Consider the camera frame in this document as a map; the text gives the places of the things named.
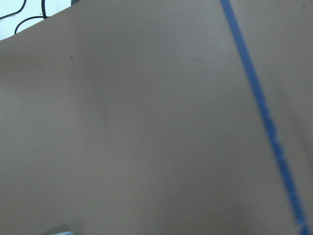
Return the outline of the light blue t-shirt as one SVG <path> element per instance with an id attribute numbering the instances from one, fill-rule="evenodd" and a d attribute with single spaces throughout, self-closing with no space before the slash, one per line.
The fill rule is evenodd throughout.
<path id="1" fill-rule="evenodd" d="M 51 235 L 74 235 L 74 233 L 71 231 L 65 231 L 65 232 L 60 232 L 60 233 L 54 233 Z"/>

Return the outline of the brown table cover mat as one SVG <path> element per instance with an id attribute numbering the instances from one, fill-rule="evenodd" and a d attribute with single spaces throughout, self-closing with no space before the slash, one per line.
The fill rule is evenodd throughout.
<path id="1" fill-rule="evenodd" d="M 1 41 L 1 234 L 312 223 L 311 1 L 84 0 Z"/>

